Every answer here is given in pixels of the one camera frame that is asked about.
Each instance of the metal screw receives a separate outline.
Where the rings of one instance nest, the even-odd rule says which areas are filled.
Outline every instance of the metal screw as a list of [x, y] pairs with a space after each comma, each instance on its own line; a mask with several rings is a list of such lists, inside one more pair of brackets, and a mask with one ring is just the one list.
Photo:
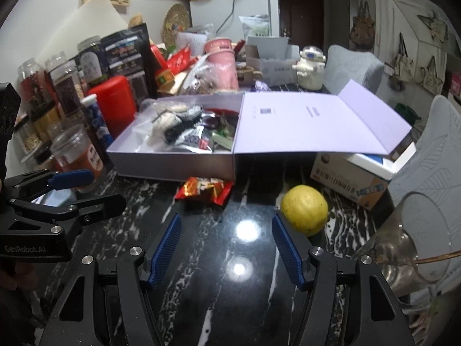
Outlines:
[[313, 247], [311, 251], [315, 256], [320, 256], [320, 255], [323, 255], [324, 253], [323, 248], [318, 247], [318, 246]]
[[133, 256], [137, 256], [139, 255], [140, 253], [142, 252], [142, 248], [141, 247], [131, 247], [130, 249], [130, 255], [133, 255]]
[[85, 265], [91, 264], [93, 262], [93, 256], [91, 255], [86, 255], [82, 258], [82, 263]]
[[61, 230], [62, 230], [61, 226], [56, 225], [51, 228], [51, 233], [58, 234], [61, 232]]
[[366, 265], [368, 264], [371, 264], [372, 263], [372, 259], [368, 256], [368, 255], [363, 255], [361, 258], [360, 258], [360, 261]]

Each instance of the black marble table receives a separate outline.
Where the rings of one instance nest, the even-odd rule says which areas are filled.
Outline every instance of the black marble table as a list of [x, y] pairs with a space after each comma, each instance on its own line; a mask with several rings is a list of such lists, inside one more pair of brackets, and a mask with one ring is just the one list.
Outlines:
[[[375, 232], [369, 212], [309, 178], [314, 157], [240, 157], [225, 207], [175, 202], [179, 183], [123, 178], [111, 170], [96, 193], [120, 192], [127, 200], [125, 212], [87, 226], [70, 262], [40, 267], [37, 293], [53, 302], [83, 256], [104, 260], [143, 246], [169, 213], [178, 211], [183, 234], [163, 284], [149, 295], [165, 344], [289, 345], [307, 294], [291, 284], [271, 235], [283, 194], [301, 183], [323, 193], [329, 221], [311, 242], [335, 255], [350, 256]], [[328, 345], [338, 340], [343, 293], [338, 286]], [[114, 333], [122, 345], [123, 322], [115, 313]]]

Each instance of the white refrigerator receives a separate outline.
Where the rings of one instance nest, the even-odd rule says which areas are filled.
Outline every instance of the white refrigerator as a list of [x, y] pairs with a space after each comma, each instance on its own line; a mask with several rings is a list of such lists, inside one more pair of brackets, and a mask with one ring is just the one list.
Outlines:
[[[192, 25], [201, 26], [212, 23], [217, 30], [232, 12], [234, 0], [195, 0], [190, 2]], [[234, 13], [216, 36], [225, 36], [236, 43], [243, 39], [239, 16], [267, 14], [271, 36], [280, 36], [278, 0], [235, 0]]]

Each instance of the gray chair cushion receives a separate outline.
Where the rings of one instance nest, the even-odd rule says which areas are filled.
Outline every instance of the gray chair cushion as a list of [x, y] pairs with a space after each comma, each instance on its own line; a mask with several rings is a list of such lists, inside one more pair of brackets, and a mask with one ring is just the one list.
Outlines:
[[[436, 96], [432, 102], [416, 149], [416, 154], [389, 184], [392, 201], [397, 205], [410, 191], [430, 197], [448, 224], [451, 251], [457, 251], [461, 249], [461, 118], [444, 96]], [[432, 235], [427, 236], [427, 242], [441, 243]], [[451, 288], [460, 279], [461, 258], [451, 259], [437, 290]]]
[[323, 84], [337, 95], [349, 82], [355, 80], [367, 90], [376, 93], [383, 78], [384, 64], [370, 52], [353, 52], [338, 45], [328, 49]]

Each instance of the woven placemat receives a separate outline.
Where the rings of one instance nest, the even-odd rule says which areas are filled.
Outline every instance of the woven placemat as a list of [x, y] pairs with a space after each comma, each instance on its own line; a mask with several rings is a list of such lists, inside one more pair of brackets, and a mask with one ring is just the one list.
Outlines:
[[176, 34], [190, 28], [189, 12], [181, 3], [170, 7], [163, 20], [162, 39], [167, 48], [175, 45]]

